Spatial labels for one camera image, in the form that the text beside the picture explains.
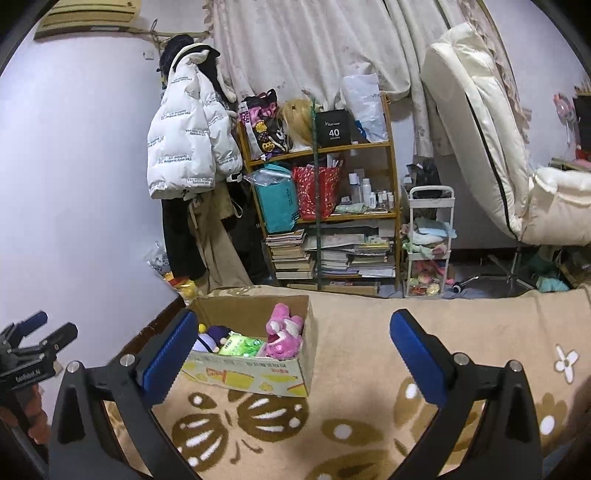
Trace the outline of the person's left hand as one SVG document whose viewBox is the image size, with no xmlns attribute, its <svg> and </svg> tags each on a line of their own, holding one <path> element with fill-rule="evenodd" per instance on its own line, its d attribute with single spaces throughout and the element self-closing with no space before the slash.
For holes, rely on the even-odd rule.
<svg viewBox="0 0 591 480">
<path fill-rule="evenodd" d="M 24 406 L 24 413 L 30 422 L 27 430 L 29 437 L 38 445 L 47 444 L 50 439 L 50 425 L 46 412 L 42 408 L 42 395 L 38 385 L 31 387 L 32 397 Z M 0 409 L 1 420 L 10 428 L 19 426 L 17 418 L 4 406 Z"/>
</svg>

